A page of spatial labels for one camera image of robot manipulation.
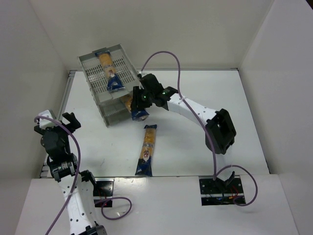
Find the spaghetti bag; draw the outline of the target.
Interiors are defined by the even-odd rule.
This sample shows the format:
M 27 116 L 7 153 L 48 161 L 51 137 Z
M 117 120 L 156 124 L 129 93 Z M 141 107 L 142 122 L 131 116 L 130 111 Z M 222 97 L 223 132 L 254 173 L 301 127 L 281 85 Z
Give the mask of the spaghetti bag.
M 113 64 L 111 53 L 109 51 L 100 51 L 96 52 L 95 56 L 99 59 L 100 64 L 105 73 L 105 76 L 107 78 L 108 81 L 107 90 L 112 93 L 118 90 L 125 89 Z
M 127 94 L 120 97 L 120 101 L 125 105 L 126 109 L 130 112 L 133 121 L 144 121 L 148 118 L 149 114 L 145 109 L 139 109 L 135 106 L 133 95 Z
M 152 157 L 156 142 L 157 125 L 146 125 L 144 130 L 145 135 L 135 175 L 152 177 Z

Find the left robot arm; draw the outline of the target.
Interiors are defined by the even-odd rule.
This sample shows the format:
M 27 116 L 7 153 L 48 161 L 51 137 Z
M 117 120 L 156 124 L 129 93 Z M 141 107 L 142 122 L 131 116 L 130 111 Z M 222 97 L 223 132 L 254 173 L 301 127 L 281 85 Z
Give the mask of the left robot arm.
M 80 171 L 81 155 L 70 150 L 69 139 L 78 141 L 73 132 L 81 128 L 74 113 L 64 113 L 68 123 L 57 120 L 51 110 L 45 110 L 35 118 L 34 131 L 42 137 L 40 143 L 47 153 L 47 165 L 51 176 L 62 190 L 65 204 L 61 212 L 67 211 L 72 235 L 105 235 L 95 212 L 93 190 L 96 181 L 93 174 Z

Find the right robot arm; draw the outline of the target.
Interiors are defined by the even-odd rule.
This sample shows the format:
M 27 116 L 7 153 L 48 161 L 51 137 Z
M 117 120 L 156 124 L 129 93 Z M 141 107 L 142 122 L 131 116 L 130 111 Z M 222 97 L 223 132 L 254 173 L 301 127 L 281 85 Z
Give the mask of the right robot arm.
M 230 114 L 225 109 L 219 111 L 204 107 L 179 93 L 173 87 L 163 87 L 153 74 L 137 75 L 140 85 L 133 88 L 132 111 L 141 111 L 153 104 L 182 115 L 198 124 L 205 132 L 205 144 L 213 154 L 213 180 L 221 187 L 228 186 L 234 179 L 231 173 L 227 180 L 218 178 L 217 155 L 225 155 L 235 142 L 236 130 Z

